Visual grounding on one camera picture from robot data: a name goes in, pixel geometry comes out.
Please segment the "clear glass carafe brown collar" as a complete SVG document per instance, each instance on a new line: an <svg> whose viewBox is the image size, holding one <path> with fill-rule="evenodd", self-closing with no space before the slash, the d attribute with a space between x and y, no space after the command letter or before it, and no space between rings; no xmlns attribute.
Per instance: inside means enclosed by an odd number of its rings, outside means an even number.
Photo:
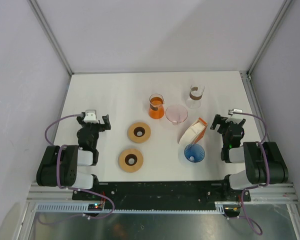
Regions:
<svg viewBox="0 0 300 240"><path fill-rule="evenodd" d="M204 91L204 85L192 84L190 86L188 98L185 102L187 107L190 109L198 109L201 106Z"/></svg>

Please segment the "blue glass dripper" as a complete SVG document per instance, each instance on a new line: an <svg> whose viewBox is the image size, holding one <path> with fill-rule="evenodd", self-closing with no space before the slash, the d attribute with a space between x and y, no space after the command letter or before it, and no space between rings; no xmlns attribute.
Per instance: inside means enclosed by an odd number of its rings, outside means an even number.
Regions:
<svg viewBox="0 0 300 240"><path fill-rule="evenodd" d="M199 144L189 144L184 149L185 158L191 163L199 163L205 158L205 150Z"/></svg>

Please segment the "orange glass carafe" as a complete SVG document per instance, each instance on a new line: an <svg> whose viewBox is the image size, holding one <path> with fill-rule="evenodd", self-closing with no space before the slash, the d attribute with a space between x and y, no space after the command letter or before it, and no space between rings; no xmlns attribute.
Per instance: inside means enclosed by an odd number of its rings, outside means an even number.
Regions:
<svg viewBox="0 0 300 240"><path fill-rule="evenodd" d="M161 119L165 115L164 98L161 94L154 93L149 97L148 114L152 119Z"/></svg>

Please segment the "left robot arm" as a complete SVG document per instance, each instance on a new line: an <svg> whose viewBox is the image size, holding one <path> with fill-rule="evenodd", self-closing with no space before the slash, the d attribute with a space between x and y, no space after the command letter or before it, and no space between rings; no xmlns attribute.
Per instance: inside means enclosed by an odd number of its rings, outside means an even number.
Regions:
<svg viewBox="0 0 300 240"><path fill-rule="evenodd" d="M55 145L47 136L48 130L62 120L75 117L81 128L77 131L77 144ZM101 188L95 174L79 171L78 167L94 167L99 160L97 143L102 132L111 130L109 115L97 120L95 110L64 116L51 123L44 132L48 146L36 173L36 183L41 187L59 187L83 190L90 200L100 196Z"/></svg>

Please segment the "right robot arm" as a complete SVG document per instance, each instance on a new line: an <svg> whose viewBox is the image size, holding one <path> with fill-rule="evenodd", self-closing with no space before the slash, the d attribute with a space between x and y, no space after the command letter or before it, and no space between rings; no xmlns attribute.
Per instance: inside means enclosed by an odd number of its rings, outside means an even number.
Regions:
<svg viewBox="0 0 300 240"><path fill-rule="evenodd" d="M217 132L222 137L220 158L227 164L244 164L244 170L225 177L228 182L220 188L221 196L232 201L239 190L247 191L264 188L269 185L283 184L288 181L289 172L276 142L245 141L245 118L234 118L234 115L251 116L253 114L229 111L229 117L216 114L210 129L219 126Z"/></svg>

